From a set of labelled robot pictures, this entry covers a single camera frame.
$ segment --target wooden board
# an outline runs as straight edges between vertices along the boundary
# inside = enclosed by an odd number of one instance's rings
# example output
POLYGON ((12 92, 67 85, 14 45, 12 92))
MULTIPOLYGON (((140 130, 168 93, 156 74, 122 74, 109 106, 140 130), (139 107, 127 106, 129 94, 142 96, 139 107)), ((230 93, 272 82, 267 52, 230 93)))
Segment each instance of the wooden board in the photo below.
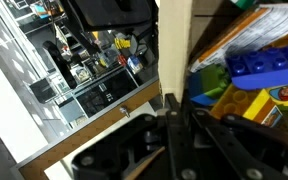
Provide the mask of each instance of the wooden board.
POLYGON ((44 173, 45 169, 63 159, 66 155, 124 117, 125 115, 119 111, 122 105, 126 106, 128 110, 132 112, 157 95, 159 95, 159 81, 155 81, 153 84, 130 97, 127 101, 86 125, 36 159, 25 164, 19 168, 20 173, 27 180, 47 180, 48 178, 44 173))

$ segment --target screw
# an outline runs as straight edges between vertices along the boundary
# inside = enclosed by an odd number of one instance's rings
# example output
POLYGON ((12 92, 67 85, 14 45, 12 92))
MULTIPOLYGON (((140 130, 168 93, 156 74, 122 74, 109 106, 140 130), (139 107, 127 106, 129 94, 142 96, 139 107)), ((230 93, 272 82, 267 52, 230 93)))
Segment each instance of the screw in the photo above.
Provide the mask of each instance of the screw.
POLYGON ((262 173, 257 169, 247 169, 246 174, 249 178, 251 178, 253 180, 263 179, 262 173))
POLYGON ((195 180, 196 179, 196 173, 192 169, 184 169, 182 171, 182 177, 185 180, 195 180))
POLYGON ((205 115, 205 112, 204 112, 204 111, 197 111, 196 114, 199 115, 199 116, 204 116, 204 115, 205 115))
POLYGON ((172 111, 172 112, 171 112, 171 115, 172 115, 172 116, 176 116, 176 115, 177 115, 177 112, 176 112, 176 111, 172 111))
POLYGON ((152 121, 152 116, 145 116, 145 121, 152 121))
POLYGON ((94 162, 94 158, 92 156, 85 156, 81 160, 81 164, 83 166, 89 166, 89 165, 93 164, 93 162, 94 162))
POLYGON ((227 116, 226 118, 227 118, 228 120, 230 120, 230 121, 234 121, 234 120, 235 120, 235 117, 232 116, 232 115, 229 115, 229 116, 227 116))

